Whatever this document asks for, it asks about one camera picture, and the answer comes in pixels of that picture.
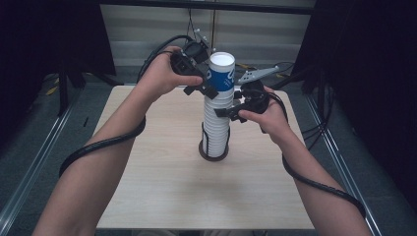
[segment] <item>person's right hand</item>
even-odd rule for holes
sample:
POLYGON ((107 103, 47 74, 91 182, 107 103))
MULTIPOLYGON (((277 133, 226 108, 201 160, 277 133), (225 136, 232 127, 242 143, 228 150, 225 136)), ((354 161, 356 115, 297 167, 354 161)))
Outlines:
MULTIPOLYGON (((267 92, 274 92, 273 89, 265 87, 267 92)), ((269 100, 268 109, 263 114, 258 114, 248 110, 240 110, 239 116, 260 124, 261 128, 270 135, 273 142, 278 144, 279 139, 290 131, 288 122, 279 104, 269 100)))

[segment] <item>cable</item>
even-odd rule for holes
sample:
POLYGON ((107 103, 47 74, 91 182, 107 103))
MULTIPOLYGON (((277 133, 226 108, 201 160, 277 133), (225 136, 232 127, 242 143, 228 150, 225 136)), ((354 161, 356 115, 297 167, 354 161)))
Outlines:
POLYGON ((158 55, 157 53, 162 50, 163 48, 165 48, 169 43, 177 40, 177 39, 181 39, 181 38, 185 38, 187 41, 192 41, 193 39, 188 36, 188 35, 176 35, 173 36, 171 38, 169 38, 168 40, 166 40, 165 42, 161 43, 148 57, 147 60, 145 60, 144 65, 142 66, 141 70, 139 71, 138 74, 138 79, 137 82, 141 79, 141 77, 144 75, 145 71, 148 69, 150 63, 153 61, 153 59, 155 59, 155 57, 158 55))
MULTIPOLYGON (((279 104, 279 106, 281 107, 281 109, 282 109, 282 111, 283 111, 283 113, 284 113, 284 117, 285 117, 285 119, 288 121, 287 112, 286 112, 286 109, 285 109, 285 106, 284 106, 284 104, 283 104, 282 100, 279 98, 279 96, 278 96, 278 95, 276 95, 276 94, 275 94, 275 93, 273 93, 273 92, 268 92, 268 94, 269 94, 269 96, 270 96, 272 99, 274 99, 274 100, 275 100, 275 101, 279 104)), ((366 211, 365 211, 365 208, 364 208, 364 206, 362 205, 362 203, 361 203, 361 202, 359 202, 359 201, 358 201, 357 199, 355 199, 354 197, 352 197, 351 195, 349 195, 349 194, 347 194, 346 192, 343 192, 343 191, 341 191, 341 190, 335 189, 334 187, 327 186, 327 185, 325 185, 325 184, 322 184, 322 183, 316 182, 316 181, 314 181, 314 180, 308 179, 308 178, 306 178, 306 177, 304 177, 304 176, 302 176, 302 175, 298 174, 297 172, 295 172, 295 170, 293 170, 293 169, 291 168, 291 166, 289 166, 288 162, 287 162, 287 161, 286 161, 286 159, 285 159, 284 154, 282 154, 282 164, 283 164, 283 166, 284 166, 285 170, 288 172, 288 174, 289 174, 290 176, 292 176, 294 179, 296 179, 296 180, 298 180, 298 181, 300 181, 300 182, 302 182, 302 183, 304 183, 304 184, 307 184, 307 185, 309 185, 309 186, 311 186, 311 187, 314 187, 314 188, 316 188, 316 189, 319 189, 319 190, 325 191, 325 192, 327 192, 327 193, 333 194, 333 195, 335 195, 335 196, 338 196, 338 197, 340 197, 340 198, 342 198, 342 199, 345 199, 345 200, 349 201, 350 203, 352 203, 353 205, 355 205, 355 206, 358 208, 359 212, 361 213, 361 215, 362 215, 364 218, 366 217, 366 211)))
POLYGON ((88 153, 91 153, 95 150, 106 148, 109 146, 117 145, 122 142, 125 142, 127 140, 133 139, 134 137, 138 136, 144 129, 145 125, 147 124, 147 119, 144 117, 141 124, 138 125, 133 131, 121 135, 115 138, 99 141, 96 143, 93 143, 91 145, 81 147, 80 149, 74 151, 72 154, 70 154, 64 162, 61 164, 61 168, 59 169, 59 177, 62 176, 62 174, 65 172, 65 170, 72 164, 74 161, 80 159, 81 157, 87 155, 88 153))
MULTIPOLYGON (((188 41, 193 40, 190 36, 188 35, 177 35, 174 37, 171 37, 170 39, 166 40, 165 42, 163 42, 162 44, 160 44, 149 56, 149 58, 145 61, 144 66, 141 68, 140 73, 138 74, 138 80, 142 77, 142 75, 145 73, 145 71, 147 70, 147 68, 149 67, 150 63, 153 61, 153 59, 162 53, 173 53, 171 51, 161 51, 163 48, 165 48, 170 42, 177 40, 179 38, 185 38, 188 41)), ((125 134, 125 135, 121 135, 115 138, 110 138, 107 140, 103 140, 85 147, 82 147, 76 151, 74 151, 72 154, 70 154, 62 163, 60 170, 59 170, 59 177, 61 177, 61 175, 65 172, 65 170, 72 164, 74 163, 74 161, 78 160, 79 158, 85 156, 88 153, 91 153, 92 151, 101 149, 101 148, 106 148, 109 146, 113 146, 116 144, 120 144, 124 141, 133 139, 134 137, 138 136, 145 128, 146 125, 146 118, 144 117, 144 120, 141 122, 141 124, 139 124, 139 126, 137 128, 135 128, 133 131, 125 134)))
POLYGON ((313 128, 310 128, 310 129, 308 129, 308 130, 302 131, 302 132, 301 132, 301 134, 307 134, 307 133, 309 133, 309 132, 312 132, 312 131, 316 130, 317 128, 319 128, 320 126, 322 126, 323 124, 324 124, 324 123, 323 123, 323 122, 321 122, 319 125, 317 125, 317 126, 315 126, 315 127, 313 127, 313 128))
POLYGON ((303 78, 307 75, 310 71, 314 70, 316 66, 308 66, 304 68, 302 71, 292 74, 290 77, 286 78, 285 80, 277 83, 276 85, 269 86, 271 89, 278 90, 283 88, 284 86, 288 85, 291 82, 297 82, 300 78, 303 78))
POLYGON ((307 137, 307 138, 304 139, 304 141, 306 141, 306 140, 312 138, 317 133, 319 133, 317 135, 317 137, 314 139, 314 141, 312 142, 312 144, 308 147, 308 150, 311 150, 313 148, 313 146, 319 140, 320 136, 326 131, 326 127, 328 126, 328 121, 330 119, 330 115, 331 115, 332 108, 333 108, 333 104, 334 104, 334 91, 330 90, 330 87, 328 87, 327 100, 328 100, 328 114, 326 115, 325 120, 322 123, 320 123, 318 126, 316 126, 315 128, 312 128, 312 129, 309 129, 308 130, 308 131, 310 131, 310 130, 314 130, 316 128, 320 128, 320 131, 319 132, 315 132, 313 135, 311 135, 311 136, 309 136, 309 137, 307 137))
POLYGON ((194 34, 194 40, 197 40, 196 32, 194 30, 194 25, 193 25, 193 19, 191 17, 191 9, 188 9, 188 17, 189 17, 189 20, 188 20, 188 26, 187 26, 187 35, 190 31, 190 26, 191 26, 191 30, 193 30, 193 34, 194 34))

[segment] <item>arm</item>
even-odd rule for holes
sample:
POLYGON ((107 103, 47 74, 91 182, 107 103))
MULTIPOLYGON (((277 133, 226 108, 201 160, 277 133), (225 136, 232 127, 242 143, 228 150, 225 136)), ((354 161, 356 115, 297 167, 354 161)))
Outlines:
MULTIPOLYGON (((169 58, 170 53, 163 53, 154 59, 132 92, 86 145, 132 131, 160 96, 177 86, 202 82, 199 77, 173 73, 169 58)), ((55 186, 33 235, 93 235, 119 184, 133 142, 131 139, 99 149, 69 166, 55 186)))
MULTIPOLYGON (((288 164, 297 173, 316 182, 343 190, 321 167, 285 120, 276 101, 271 99, 264 114, 241 110, 239 115, 261 125, 279 145, 288 164)), ((359 210, 350 202, 295 180, 304 207, 320 235, 371 235, 359 210)))

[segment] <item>stacked cups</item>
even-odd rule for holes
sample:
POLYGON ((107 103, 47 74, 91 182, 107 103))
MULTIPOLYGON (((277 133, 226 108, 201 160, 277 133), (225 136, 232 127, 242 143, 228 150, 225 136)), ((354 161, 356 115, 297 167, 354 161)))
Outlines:
POLYGON ((226 52, 216 52, 209 58, 208 82, 216 88, 214 99, 205 96, 205 119, 203 122, 200 154, 207 160, 223 159, 228 152, 230 127, 228 117, 217 117, 214 109, 230 108, 234 93, 234 57, 226 52))

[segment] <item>background wall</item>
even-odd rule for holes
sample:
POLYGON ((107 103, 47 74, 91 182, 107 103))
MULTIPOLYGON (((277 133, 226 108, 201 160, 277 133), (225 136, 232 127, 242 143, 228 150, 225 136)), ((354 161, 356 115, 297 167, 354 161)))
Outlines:
MULTIPOLYGON (((313 7, 316 1, 224 2, 313 7)), ((116 66, 142 65, 161 42, 186 34, 190 20, 187 9, 102 5, 101 12, 116 66)), ((300 15, 213 10, 191 10, 191 16, 195 29, 201 29, 217 51, 230 52, 237 62, 251 64, 295 61, 310 19, 300 15)))

